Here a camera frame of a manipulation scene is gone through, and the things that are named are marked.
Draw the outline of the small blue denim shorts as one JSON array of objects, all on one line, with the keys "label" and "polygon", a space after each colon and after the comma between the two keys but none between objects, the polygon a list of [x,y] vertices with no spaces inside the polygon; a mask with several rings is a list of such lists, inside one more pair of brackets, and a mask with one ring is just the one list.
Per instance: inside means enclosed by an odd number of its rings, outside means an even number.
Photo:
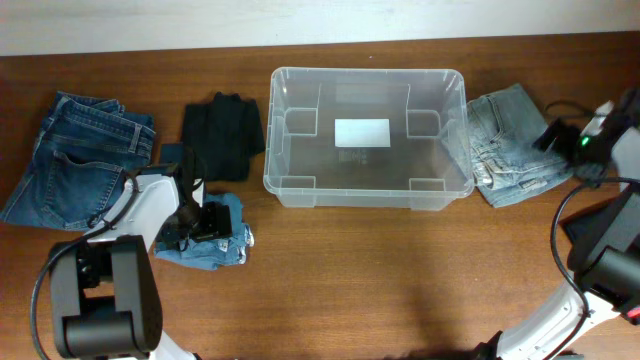
[{"label": "small blue denim shorts", "polygon": [[181,266],[208,271],[217,270],[220,266],[244,264],[247,260],[247,250],[255,241],[249,225],[243,221],[243,205],[240,199],[232,193],[206,195],[203,205],[229,208],[231,234],[202,242],[188,238],[173,246],[157,240],[155,257]]}]

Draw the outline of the black garment with red trim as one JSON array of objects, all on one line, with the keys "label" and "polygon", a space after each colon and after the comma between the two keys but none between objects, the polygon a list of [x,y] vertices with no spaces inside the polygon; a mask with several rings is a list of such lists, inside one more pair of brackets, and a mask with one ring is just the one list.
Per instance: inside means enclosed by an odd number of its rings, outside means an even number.
[{"label": "black garment with red trim", "polygon": [[562,229],[569,238],[572,245],[576,242],[595,243],[598,232],[598,212],[574,214],[561,222]]}]

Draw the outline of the light blue jeans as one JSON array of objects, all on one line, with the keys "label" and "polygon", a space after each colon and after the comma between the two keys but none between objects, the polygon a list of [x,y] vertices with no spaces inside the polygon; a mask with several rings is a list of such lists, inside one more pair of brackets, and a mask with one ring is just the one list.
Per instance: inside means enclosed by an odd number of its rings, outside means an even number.
[{"label": "light blue jeans", "polygon": [[476,187],[492,207],[520,203],[572,177],[560,155],[534,147],[548,125],[521,85],[478,97],[467,115]]}]

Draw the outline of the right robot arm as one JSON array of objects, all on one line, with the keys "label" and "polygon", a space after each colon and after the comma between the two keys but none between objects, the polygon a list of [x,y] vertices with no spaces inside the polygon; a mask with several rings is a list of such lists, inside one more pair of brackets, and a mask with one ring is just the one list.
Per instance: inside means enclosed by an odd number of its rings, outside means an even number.
[{"label": "right robot arm", "polygon": [[639,323],[639,91],[546,123],[514,85],[468,106],[476,183],[494,207],[513,205],[576,176],[550,230],[560,287],[529,318],[497,332],[474,359],[554,359],[595,326]]}]

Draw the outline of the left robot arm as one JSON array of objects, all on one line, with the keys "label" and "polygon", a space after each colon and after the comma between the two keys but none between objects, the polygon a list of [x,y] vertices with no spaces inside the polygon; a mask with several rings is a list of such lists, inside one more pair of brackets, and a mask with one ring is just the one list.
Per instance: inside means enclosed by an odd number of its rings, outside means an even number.
[{"label": "left robot arm", "polygon": [[196,359],[164,329],[149,252],[201,228],[205,185],[187,163],[140,168],[76,240],[56,244],[49,282],[54,346],[65,359]]}]

